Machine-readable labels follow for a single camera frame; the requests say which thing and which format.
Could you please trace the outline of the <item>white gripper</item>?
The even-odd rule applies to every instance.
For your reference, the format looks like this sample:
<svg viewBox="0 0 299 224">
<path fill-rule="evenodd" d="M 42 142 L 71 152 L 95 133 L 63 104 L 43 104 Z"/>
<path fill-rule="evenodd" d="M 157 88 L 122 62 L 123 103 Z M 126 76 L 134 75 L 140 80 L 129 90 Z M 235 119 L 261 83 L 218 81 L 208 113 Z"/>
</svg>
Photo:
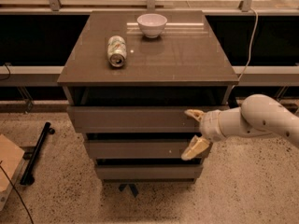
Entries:
<svg viewBox="0 0 299 224">
<path fill-rule="evenodd" d="M 184 161 L 189 161 L 209 148 L 209 144 L 225 140 L 219 124 L 220 110 L 204 112 L 198 109 L 187 109 L 184 113 L 199 123 L 199 130 L 203 137 L 195 135 L 188 147 L 181 154 Z"/>
</svg>

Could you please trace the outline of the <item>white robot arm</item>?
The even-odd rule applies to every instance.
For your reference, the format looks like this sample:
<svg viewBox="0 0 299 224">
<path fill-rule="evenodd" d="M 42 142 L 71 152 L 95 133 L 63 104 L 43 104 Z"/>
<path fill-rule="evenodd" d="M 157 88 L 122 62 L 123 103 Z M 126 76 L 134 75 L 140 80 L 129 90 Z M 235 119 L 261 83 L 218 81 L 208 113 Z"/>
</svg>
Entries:
<svg viewBox="0 0 299 224">
<path fill-rule="evenodd" d="M 187 109 L 185 114 L 199 123 L 200 137 L 195 135 L 181 158 L 193 159 L 213 143 L 231 136 L 270 138 L 280 136 L 299 147 L 299 118 L 276 100 L 254 94 L 240 107 L 204 112 Z"/>
</svg>

